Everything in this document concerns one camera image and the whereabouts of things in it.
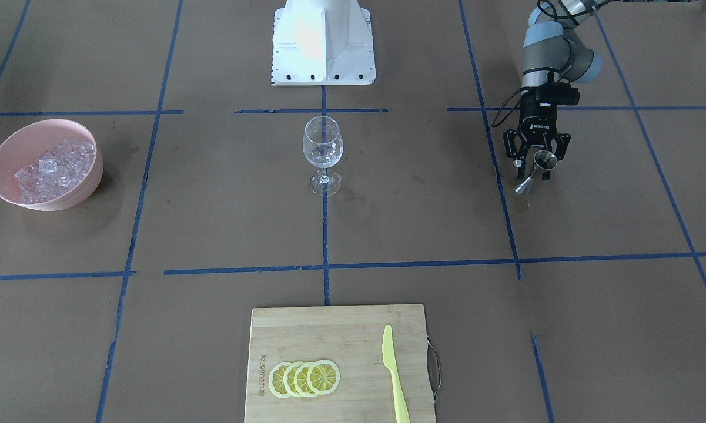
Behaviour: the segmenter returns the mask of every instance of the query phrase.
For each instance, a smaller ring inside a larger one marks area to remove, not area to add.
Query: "pink bowl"
[[[94,144],[95,155],[92,168],[76,187],[67,193],[44,203],[21,202],[21,188],[14,174],[33,163],[41,153],[55,147],[63,137],[71,140],[86,140]],[[102,177],[102,156],[92,132],[80,123],[65,119],[48,119],[31,123],[14,132],[0,146],[0,198],[26,209],[45,212],[68,209],[86,200],[99,185]]]

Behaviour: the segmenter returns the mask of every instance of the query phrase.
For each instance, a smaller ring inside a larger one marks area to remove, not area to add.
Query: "silver jigger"
[[[530,172],[530,176],[527,179],[514,188],[514,192],[519,195],[528,195],[536,176],[554,170],[555,167],[557,167],[557,156],[549,152],[549,150],[538,150],[533,156],[533,171]]]

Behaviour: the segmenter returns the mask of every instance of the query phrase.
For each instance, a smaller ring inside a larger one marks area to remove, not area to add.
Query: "knife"
[[[397,361],[395,360],[395,345],[392,341],[392,327],[390,325],[384,327],[384,335],[382,337],[382,361],[392,375],[392,396],[395,402],[395,419],[397,423],[410,423],[410,415],[407,414],[407,404],[404,401],[402,386],[399,382]]]

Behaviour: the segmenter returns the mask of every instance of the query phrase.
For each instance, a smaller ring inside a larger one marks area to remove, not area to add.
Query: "wine glass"
[[[342,157],[342,134],[334,119],[317,116],[308,121],[303,134],[303,154],[308,163],[320,168],[310,178],[310,189],[322,196],[340,189],[341,177],[329,170]]]

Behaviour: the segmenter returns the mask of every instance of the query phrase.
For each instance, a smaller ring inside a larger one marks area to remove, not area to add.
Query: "white metal bracket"
[[[275,11],[272,84],[374,83],[371,14],[357,0],[287,0]]]

